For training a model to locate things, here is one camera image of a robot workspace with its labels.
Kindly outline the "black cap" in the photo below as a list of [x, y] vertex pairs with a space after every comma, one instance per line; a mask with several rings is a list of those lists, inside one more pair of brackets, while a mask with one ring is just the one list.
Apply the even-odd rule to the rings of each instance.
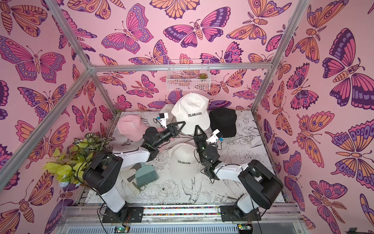
[[235, 110], [228, 108], [217, 108], [210, 111], [209, 118], [210, 127], [213, 132], [218, 129], [223, 134], [223, 138], [236, 136], [237, 114]]

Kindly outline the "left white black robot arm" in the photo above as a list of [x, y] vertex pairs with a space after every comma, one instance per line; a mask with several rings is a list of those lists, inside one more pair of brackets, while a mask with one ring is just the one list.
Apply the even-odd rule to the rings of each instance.
[[162, 145], [177, 137], [185, 125], [185, 121], [170, 123], [162, 132], [155, 127], [147, 128], [143, 135], [144, 141], [137, 150], [121, 153], [101, 151], [93, 157], [93, 161], [84, 171], [83, 180], [101, 196], [109, 210], [115, 214], [120, 212], [126, 205], [125, 199], [116, 188], [121, 169], [154, 160]]

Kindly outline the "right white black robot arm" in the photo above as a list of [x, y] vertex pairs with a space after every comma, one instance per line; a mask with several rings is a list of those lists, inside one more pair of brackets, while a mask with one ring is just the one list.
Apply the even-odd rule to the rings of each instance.
[[283, 190], [283, 183], [258, 160], [248, 164], [224, 163], [220, 161], [217, 141], [221, 140], [221, 132], [216, 129], [211, 137], [198, 125], [195, 126], [194, 143], [203, 165], [203, 174], [211, 182], [232, 180], [240, 182], [246, 193], [235, 202], [234, 210], [248, 214], [261, 207], [270, 209]]

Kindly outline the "cream cap rear left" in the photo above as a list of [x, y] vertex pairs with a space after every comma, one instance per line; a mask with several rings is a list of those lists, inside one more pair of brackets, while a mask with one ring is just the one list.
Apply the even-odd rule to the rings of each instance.
[[150, 127], [166, 128], [168, 124], [175, 120], [171, 113], [174, 104], [166, 104], [159, 112], [152, 112], [148, 115], [148, 124]]

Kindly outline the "pink cap with logo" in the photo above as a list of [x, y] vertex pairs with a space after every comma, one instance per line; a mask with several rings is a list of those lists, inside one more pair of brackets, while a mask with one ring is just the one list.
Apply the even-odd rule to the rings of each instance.
[[137, 142], [143, 138], [148, 126], [139, 115], [125, 115], [117, 123], [119, 133], [131, 141]]

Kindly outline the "small succulent in basket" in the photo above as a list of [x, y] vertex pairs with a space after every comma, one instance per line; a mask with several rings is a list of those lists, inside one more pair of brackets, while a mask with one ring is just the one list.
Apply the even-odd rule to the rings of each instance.
[[199, 79], [202, 79], [202, 80], [205, 80], [208, 78], [208, 75], [207, 74], [200, 74], [199, 75]]

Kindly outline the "teal hand brush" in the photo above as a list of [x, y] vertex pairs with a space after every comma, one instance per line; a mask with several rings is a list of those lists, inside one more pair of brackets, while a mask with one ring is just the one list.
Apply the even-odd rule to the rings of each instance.
[[138, 187], [143, 187], [159, 179], [156, 169], [152, 165], [141, 167], [135, 173], [135, 180]]

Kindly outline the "clear plastic dustpan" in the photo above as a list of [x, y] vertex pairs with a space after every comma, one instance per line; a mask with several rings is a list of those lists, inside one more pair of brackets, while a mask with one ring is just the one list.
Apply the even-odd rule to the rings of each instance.
[[125, 189], [126, 186], [135, 196], [138, 196], [142, 191], [146, 189], [146, 185], [139, 187], [135, 179], [136, 172], [143, 166], [145, 166], [144, 163], [137, 163], [131, 167], [129, 166], [124, 168], [119, 173], [119, 176], [122, 179], [123, 189]]

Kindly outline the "potted green plant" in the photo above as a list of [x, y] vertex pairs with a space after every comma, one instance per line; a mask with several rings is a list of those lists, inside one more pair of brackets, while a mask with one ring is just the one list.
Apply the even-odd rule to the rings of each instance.
[[53, 152], [54, 160], [46, 163], [43, 169], [55, 176], [61, 188], [70, 184], [79, 186], [83, 182], [83, 173], [89, 163], [101, 151], [111, 151], [111, 142], [114, 140], [112, 136], [87, 133], [83, 139], [75, 138], [66, 152], [56, 149]]

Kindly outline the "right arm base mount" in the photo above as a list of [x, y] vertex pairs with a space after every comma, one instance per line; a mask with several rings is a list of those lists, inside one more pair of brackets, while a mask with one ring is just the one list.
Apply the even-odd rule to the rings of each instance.
[[221, 215], [222, 222], [251, 222], [261, 221], [262, 217], [258, 208], [252, 210], [250, 213], [244, 213], [236, 206], [219, 206], [218, 213]]

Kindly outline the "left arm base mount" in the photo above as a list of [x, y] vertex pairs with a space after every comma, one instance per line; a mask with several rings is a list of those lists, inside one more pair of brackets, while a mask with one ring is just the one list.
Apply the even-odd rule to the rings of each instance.
[[103, 223], [141, 223], [144, 207], [123, 207], [119, 212], [114, 213], [107, 208], [102, 218]]

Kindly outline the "aluminium frame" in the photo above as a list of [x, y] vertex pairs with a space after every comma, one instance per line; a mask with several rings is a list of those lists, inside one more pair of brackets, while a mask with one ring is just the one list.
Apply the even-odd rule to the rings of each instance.
[[[85, 71], [81, 74], [77, 81], [73, 83], [67, 93], [61, 98], [57, 105], [51, 110], [51, 112], [46, 116], [46, 118], [41, 122], [39, 126], [36, 127], [34, 132], [29, 138], [26, 139], [24, 143], [13, 153], [12, 158], [7, 162], [5, 166], [1, 169], [1, 188], [3, 189], [7, 183], [11, 180], [13, 175], [17, 170], [22, 166], [25, 160], [28, 158], [31, 151], [37, 145], [37, 143], [42, 139], [46, 134], [47, 130], [57, 121], [61, 113], [67, 108], [68, 104], [73, 100], [76, 93], [80, 90], [81, 86], [88, 79], [92, 79], [96, 82], [97, 89], [100, 91], [102, 98], [111, 109], [112, 112], [115, 112], [116, 109], [109, 99], [109, 95], [102, 86], [101, 82], [97, 77], [98, 72], [110, 72], [110, 71], [167, 71], [169, 69], [168, 65], [114, 65], [114, 66], [94, 66], [91, 64], [90, 60], [87, 58], [83, 49], [78, 43], [78, 40], [75, 38], [72, 29], [68, 25], [67, 20], [63, 16], [63, 13], [55, 1], [46, 1], [50, 7], [51, 14], [55, 17], [58, 24], [61, 26], [62, 30], [66, 33], [68, 42], [77, 53], [77, 56], [83, 66]], [[219, 70], [233, 70], [233, 69], [267, 69], [269, 73], [275, 70], [275, 66], [280, 62], [280, 57], [288, 45], [291, 36], [296, 31], [297, 26], [300, 23], [300, 20], [303, 17], [303, 13], [306, 10], [309, 1], [298, 1], [295, 7], [294, 12], [288, 20], [287, 29], [283, 35], [283, 38], [278, 46], [277, 52], [275, 53], [273, 60], [271, 62], [262, 62], [262, 63], [251, 63], [251, 62], [242, 62], [242, 63], [219, 63], [219, 64], [202, 64], [194, 63], [191, 65], [187, 64], [177, 64], [174, 68], [180, 70], [198, 70], [205, 67], [210, 69], [219, 69]]]

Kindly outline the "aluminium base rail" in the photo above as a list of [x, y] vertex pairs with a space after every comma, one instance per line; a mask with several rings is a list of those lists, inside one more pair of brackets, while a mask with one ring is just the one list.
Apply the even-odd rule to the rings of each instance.
[[100, 206], [68, 207], [55, 234], [307, 234], [291, 203], [258, 208], [244, 218], [227, 204], [135, 205], [125, 221], [114, 221]]

